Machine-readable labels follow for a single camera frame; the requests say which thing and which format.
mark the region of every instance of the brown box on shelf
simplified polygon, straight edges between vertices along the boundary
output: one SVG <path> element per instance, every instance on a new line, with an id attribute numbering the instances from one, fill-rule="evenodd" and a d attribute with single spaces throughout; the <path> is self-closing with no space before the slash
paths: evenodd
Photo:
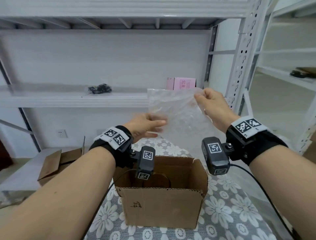
<path id="1" fill-rule="evenodd" d="M 41 186 L 45 185 L 49 180 L 54 178 L 58 173 L 62 172 L 71 163 L 76 161 L 84 154 L 84 141 L 82 148 L 74 149 L 68 152 L 61 152 L 61 149 L 48 155 L 39 173 L 37 181 Z"/>
<path id="2" fill-rule="evenodd" d="M 303 157 L 307 158 L 308 160 L 316 163 L 316 132 L 311 136 L 311 145 L 309 145 L 306 152 L 304 152 Z"/>
<path id="3" fill-rule="evenodd" d="M 113 179 L 116 180 L 127 169 L 116 168 Z M 135 171 L 125 173 L 115 183 L 122 197 L 126 224 L 194 229 L 208 184 L 200 160 L 156 156 L 154 173 L 161 176 L 156 183 L 152 180 L 155 175 L 151 176 L 148 181 L 152 180 L 152 183 L 148 184 L 148 181 L 136 179 Z"/>

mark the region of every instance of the person's left hand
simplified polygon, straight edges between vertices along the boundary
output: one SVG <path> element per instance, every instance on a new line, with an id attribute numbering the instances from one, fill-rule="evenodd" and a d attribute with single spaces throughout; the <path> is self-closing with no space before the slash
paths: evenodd
<path id="1" fill-rule="evenodd" d="M 138 142 L 143 137 L 157 137 L 156 133 L 162 132 L 160 127 L 167 124 L 167 119 L 150 113 L 143 113 L 135 116 L 128 123 L 123 124 L 134 137 L 134 142 Z"/>

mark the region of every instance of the black cable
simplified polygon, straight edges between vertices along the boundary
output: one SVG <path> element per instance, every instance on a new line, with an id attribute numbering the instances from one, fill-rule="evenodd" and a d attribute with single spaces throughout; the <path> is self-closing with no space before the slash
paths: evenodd
<path id="1" fill-rule="evenodd" d="M 276 207 L 274 206 L 274 204 L 272 203 L 270 197 L 268 196 L 267 192 L 264 190 L 263 186 L 259 183 L 259 181 L 255 178 L 254 175 L 252 175 L 249 171 L 247 171 L 246 169 L 244 169 L 243 167 L 241 166 L 238 166 L 236 164 L 231 164 L 231 166 L 235 166 L 235 167 L 238 167 L 242 170 L 244 170 L 245 172 L 247 172 L 250 176 L 252 176 L 252 178 L 256 181 L 256 183 L 259 185 L 259 187 L 261 188 L 261 190 L 263 191 L 263 193 L 265 194 L 265 196 L 267 197 L 267 199 L 269 200 L 271 206 L 273 207 L 274 211 L 276 212 L 277 216 L 279 217 L 280 221 L 282 222 L 283 226 L 285 227 L 285 229 L 288 231 L 289 235 L 293 238 L 294 238 L 294 235 L 293 233 L 291 232 L 291 230 L 288 228 L 288 226 L 285 224 L 285 222 L 283 221 L 282 217 L 280 216 L 279 212 L 277 211 Z"/>
<path id="2" fill-rule="evenodd" d="M 102 198 L 102 200 L 101 200 L 99 206 L 97 207 L 95 213 L 93 214 L 93 217 L 92 217 L 92 219 L 91 219 L 91 221 L 90 221 L 90 223 L 89 223 L 89 225 L 88 225 L 86 231 L 84 232 L 84 234 L 83 234 L 81 240 L 84 239 L 85 235 L 86 235 L 87 232 L 89 231 L 89 228 L 90 228 L 90 226 L 91 226 L 91 224 L 92 224 L 92 222 L 93 222 L 95 216 L 97 215 L 97 213 L 98 213 L 98 211 L 99 211 L 99 208 L 101 207 L 101 205 L 102 205 L 102 203 L 103 203 L 105 197 L 107 196 L 108 192 L 110 191 L 110 189 L 112 188 L 112 186 L 114 185 L 114 183 L 116 183 L 116 181 L 119 180 L 125 173 L 127 173 L 127 172 L 129 172 L 129 171 L 136 171 L 136 170 L 137 170 L 137 169 L 129 169 L 129 170 L 123 172 L 122 175 L 120 175 L 115 181 L 113 180 L 113 183 L 110 185 L 110 187 L 108 188 L 108 190 L 105 192 L 105 194 L 104 194 L 104 196 L 103 196 L 103 198 Z"/>

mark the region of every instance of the person's right arm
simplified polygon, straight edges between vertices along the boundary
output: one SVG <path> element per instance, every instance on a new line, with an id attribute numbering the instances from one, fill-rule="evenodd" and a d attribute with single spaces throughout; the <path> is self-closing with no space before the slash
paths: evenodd
<path id="1" fill-rule="evenodd" d="M 227 105 L 223 95 L 204 89 L 205 96 L 195 95 L 214 125 L 226 133 L 239 116 Z M 316 164 L 278 145 L 263 152 L 249 165 L 277 209 L 304 240 L 316 236 Z"/>

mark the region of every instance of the pink box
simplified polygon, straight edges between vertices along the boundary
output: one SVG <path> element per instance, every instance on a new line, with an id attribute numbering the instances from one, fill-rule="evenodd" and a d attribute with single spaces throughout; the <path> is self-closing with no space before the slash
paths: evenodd
<path id="1" fill-rule="evenodd" d="M 195 78 L 167 78 L 167 90 L 181 90 L 194 88 L 195 86 Z"/>

